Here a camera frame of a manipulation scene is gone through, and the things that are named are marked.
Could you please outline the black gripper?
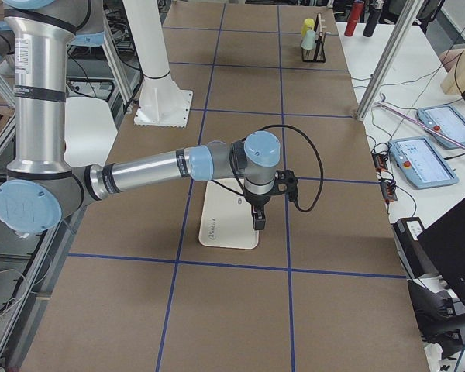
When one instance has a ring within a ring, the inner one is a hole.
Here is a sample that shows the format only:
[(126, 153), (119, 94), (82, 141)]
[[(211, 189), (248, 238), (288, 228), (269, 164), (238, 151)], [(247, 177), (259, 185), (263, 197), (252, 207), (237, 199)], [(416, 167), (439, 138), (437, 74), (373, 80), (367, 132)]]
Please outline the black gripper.
[(255, 231), (262, 231), (265, 229), (266, 217), (264, 214), (264, 206), (270, 201), (268, 193), (258, 195), (251, 191), (245, 190), (244, 196), (246, 201), (251, 204), (253, 211), (253, 229)]

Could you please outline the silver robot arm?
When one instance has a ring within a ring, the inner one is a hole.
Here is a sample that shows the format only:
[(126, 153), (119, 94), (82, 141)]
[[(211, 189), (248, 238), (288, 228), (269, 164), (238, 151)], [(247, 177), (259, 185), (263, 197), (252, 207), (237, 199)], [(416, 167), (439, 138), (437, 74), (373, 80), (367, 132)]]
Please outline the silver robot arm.
[(4, 18), (15, 36), (16, 151), (0, 186), (0, 221), (21, 233), (41, 233), (92, 202), (133, 188), (239, 176), (253, 227), (262, 230), (280, 160), (279, 140), (267, 131), (119, 164), (67, 163), (67, 46), (76, 36), (102, 30), (103, 15), (100, 1), (5, 2)]

